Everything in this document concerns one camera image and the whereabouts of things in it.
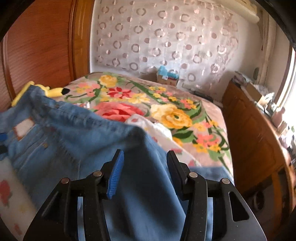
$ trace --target white wall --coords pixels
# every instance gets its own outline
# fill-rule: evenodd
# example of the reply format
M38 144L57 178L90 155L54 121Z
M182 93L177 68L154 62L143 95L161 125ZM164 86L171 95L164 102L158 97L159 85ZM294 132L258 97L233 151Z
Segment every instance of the white wall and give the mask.
M266 76L266 86L270 91L275 92L275 94L277 94L284 77L289 56L289 48L290 42L288 38L282 29L276 25L276 41Z

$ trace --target yellow flower pattern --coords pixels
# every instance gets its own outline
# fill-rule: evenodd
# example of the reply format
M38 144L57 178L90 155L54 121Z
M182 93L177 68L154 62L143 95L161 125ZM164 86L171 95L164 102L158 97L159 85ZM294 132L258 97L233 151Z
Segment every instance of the yellow flower pattern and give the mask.
M193 104L193 101L190 100L190 99L187 99L186 102L187 102L188 104Z
M101 83L101 85L104 85L107 88L111 88L111 87L115 87L117 83L117 78L112 77L111 75L102 75L99 78L99 82Z
M199 153L207 153L207 149L201 144L193 144L196 148L196 151Z
M158 94L158 93L154 93L153 96L154 96L155 98L160 98L160 97L161 97L161 95Z
M176 142L179 146L183 146L183 142L179 138L173 137L173 141Z
M219 146L219 144L212 145L208 149L215 152L221 151L221 147Z
M181 129L192 126L192 120L182 110L173 104L153 104L150 109L151 116L169 129Z
M164 88L164 87L158 87L158 89L160 90L160 91L166 91L166 88Z
M212 126L215 126L215 127L218 126L218 122L217 121L214 121L214 120L210 120L209 121L209 124L212 125Z
M177 100L178 100L178 99L177 99L176 97L174 97L174 96L170 96L168 99L171 100L171 101L177 101Z
M201 124L201 123L195 123L193 125L193 127L196 128L198 131L201 131L201 132L206 130L205 126L203 124Z
M149 103L150 100L147 98L147 95L145 93L140 94L133 94L133 96L128 100L128 102L132 104L140 104L142 102Z

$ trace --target red flower pattern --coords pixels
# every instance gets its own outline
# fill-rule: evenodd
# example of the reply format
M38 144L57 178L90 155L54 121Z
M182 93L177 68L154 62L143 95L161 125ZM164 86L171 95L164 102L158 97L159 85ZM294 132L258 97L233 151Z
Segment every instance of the red flower pattern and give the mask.
M138 109L135 106L128 105L125 103L116 103L116 102L100 102L94 107L97 115L114 121L125 122L133 114L138 114L144 116L143 111Z
M174 151L176 154L179 154L179 155L181 155L183 153L183 150L180 149L180 148L172 148L171 150Z
M11 196L12 193L10 191L8 181L3 180L2 182L0 182L0 200L4 206L9 205L9 198L11 198Z
M107 95L111 96L112 98L122 99L123 97L130 98L130 93L131 93L131 90L116 87L116 88L110 88L109 93Z
M15 223L14 229L15 229L16 233L17 233L19 236L22 235L22 231L21 231L21 229L20 229L20 227L19 227L18 224Z
M189 166L189 167L195 167L195 166L196 166L195 161L194 161L194 160L191 160L191 161L188 163L188 166Z

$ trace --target wooden dresser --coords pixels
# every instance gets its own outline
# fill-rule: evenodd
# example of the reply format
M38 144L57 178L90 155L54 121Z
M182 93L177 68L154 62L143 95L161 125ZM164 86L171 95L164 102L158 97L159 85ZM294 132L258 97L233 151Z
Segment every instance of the wooden dresser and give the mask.
M266 180L271 180L272 228L266 233L271 240L296 204L296 177L294 168L289 166L290 155L279 143L276 128L269 118L247 97L239 84L229 82L222 103L236 188L247 199L260 190Z

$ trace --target black plush ear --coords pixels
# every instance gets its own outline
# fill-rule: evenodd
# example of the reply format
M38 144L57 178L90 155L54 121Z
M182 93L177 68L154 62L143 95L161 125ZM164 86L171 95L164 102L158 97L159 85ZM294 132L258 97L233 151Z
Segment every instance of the black plush ear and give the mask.
M66 94L68 94L69 92L70 92L69 89L67 89L67 88L63 88L63 90L62 90L62 95L66 95Z

